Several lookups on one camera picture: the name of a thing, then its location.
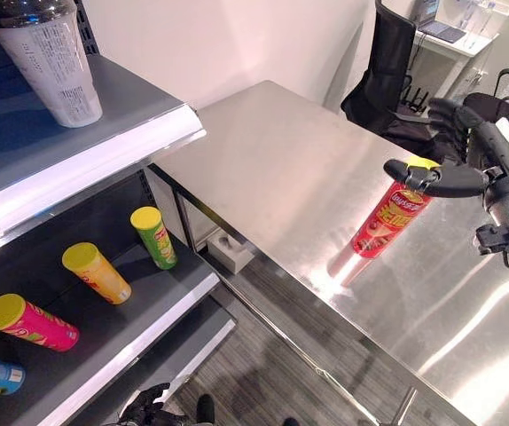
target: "black shoe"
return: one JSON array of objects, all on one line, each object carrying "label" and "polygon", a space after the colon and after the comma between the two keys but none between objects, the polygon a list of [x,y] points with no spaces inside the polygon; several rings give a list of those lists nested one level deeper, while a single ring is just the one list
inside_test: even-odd
[{"label": "black shoe", "polygon": [[282,426],[300,426],[298,421],[296,419],[293,419],[292,417],[288,417],[286,420],[284,420],[284,423],[282,423]]},{"label": "black shoe", "polygon": [[198,399],[196,420],[198,423],[215,423],[215,403],[211,395],[206,393]]}]

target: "white plastic cup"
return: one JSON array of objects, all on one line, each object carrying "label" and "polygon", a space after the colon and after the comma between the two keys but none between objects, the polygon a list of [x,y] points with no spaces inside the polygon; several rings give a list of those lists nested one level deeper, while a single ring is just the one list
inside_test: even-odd
[{"label": "white plastic cup", "polygon": [[[22,6],[16,10],[15,4]],[[77,28],[76,10],[71,0],[0,0],[0,44],[65,127],[86,126],[103,114]]]}]

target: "metal table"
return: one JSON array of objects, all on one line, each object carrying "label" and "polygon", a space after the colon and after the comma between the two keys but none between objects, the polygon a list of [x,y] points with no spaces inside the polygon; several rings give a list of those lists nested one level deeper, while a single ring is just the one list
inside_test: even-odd
[{"label": "metal table", "polygon": [[488,220],[479,200],[433,200],[343,287],[327,265],[390,185],[385,160],[409,154],[271,82],[203,109],[200,119],[207,138],[159,158],[153,171],[408,377],[393,424],[418,389],[441,397],[460,424],[509,425],[509,271],[472,245]]}]

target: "gray shelf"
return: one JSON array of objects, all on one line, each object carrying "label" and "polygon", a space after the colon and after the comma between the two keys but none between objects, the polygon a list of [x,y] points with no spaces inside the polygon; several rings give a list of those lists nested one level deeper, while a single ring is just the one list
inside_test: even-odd
[{"label": "gray shelf", "polygon": [[165,401],[234,326],[231,315],[213,299],[207,298],[68,425],[93,426],[117,422],[119,413],[135,390],[144,391],[159,383],[170,383],[169,390],[161,398]]},{"label": "gray shelf", "polygon": [[184,102],[106,58],[88,60],[103,116],[79,129],[59,126],[14,65],[0,67],[0,245],[63,200],[204,133]]},{"label": "gray shelf", "polygon": [[102,56],[88,61],[103,117],[79,129],[59,126],[14,65],[0,68],[0,190],[184,104]]},{"label": "gray shelf", "polygon": [[78,344],[59,353],[15,338],[0,341],[27,371],[15,394],[0,397],[0,426],[59,425],[98,395],[217,284],[197,256],[173,239],[179,262],[160,271],[138,245],[114,264],[133,288],[112,306],[79,281],[47,310],[76,325]]}]

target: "yellow lid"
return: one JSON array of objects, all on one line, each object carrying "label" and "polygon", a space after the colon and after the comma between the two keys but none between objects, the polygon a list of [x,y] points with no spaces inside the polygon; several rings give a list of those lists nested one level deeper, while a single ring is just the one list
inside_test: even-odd
[{"label": "yellow lid", "polygon": [[79,271],[87,268],[98,256],[98,248],[90,242],[78,242],[68,248],[61,257],[61,263],[69,271]]},{"label": "yellow lid", "polygon": [[432,160],[428,160],[427,158],[418,157],[417,155],[413,155],[406,160],[406,164],[409,166],[423,167],[425,169],[432,169],[433,167],[440,167],[440,164],[434,162]]},{"label": "yellow lid", "polygon": [[141,207],[130,215],[130,222],[137,229],[153,229],[162,219],[162,214],[155,207]]},{"label": "yellow lid", "polygon": [[18,321],[25,309],[26,301],[22,296],[13,293],[0,296],[0,330]]}]

